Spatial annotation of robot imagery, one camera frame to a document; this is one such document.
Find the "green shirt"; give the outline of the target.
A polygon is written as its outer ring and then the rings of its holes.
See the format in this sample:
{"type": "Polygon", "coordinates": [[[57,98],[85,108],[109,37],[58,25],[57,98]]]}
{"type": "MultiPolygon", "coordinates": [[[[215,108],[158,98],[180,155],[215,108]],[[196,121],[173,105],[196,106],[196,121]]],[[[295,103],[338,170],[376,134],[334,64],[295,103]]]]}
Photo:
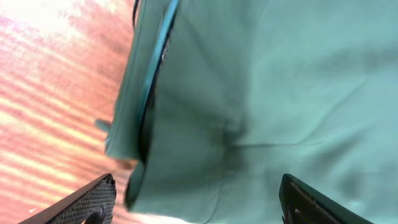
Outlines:
{"type": "Polygon", "coordinates": [[[106,155],[124,205],[190,223],[279,223],[290,173],[397,222],[397,2],[141,1],[106,155]]]}

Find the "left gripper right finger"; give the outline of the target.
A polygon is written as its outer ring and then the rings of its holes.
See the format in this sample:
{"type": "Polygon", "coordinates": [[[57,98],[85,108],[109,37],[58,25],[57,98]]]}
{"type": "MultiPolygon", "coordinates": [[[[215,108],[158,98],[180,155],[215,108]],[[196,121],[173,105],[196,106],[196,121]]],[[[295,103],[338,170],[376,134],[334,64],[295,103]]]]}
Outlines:
{"type": "Polygon", "coordinates": [[[373,224],[291,174],[284,174],[279,200],[284,224],[373,224]]]}

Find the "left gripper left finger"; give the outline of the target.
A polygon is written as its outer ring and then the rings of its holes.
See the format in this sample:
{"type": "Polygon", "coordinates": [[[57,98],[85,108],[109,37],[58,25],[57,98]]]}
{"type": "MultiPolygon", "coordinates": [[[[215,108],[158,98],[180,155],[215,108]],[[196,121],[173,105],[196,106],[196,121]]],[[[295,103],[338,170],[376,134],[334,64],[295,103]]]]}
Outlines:
{"type": "Polygon", "coordinates": [[[113,176],[104,174],[21,224],[110,224],[116,195],[113,176]]]}

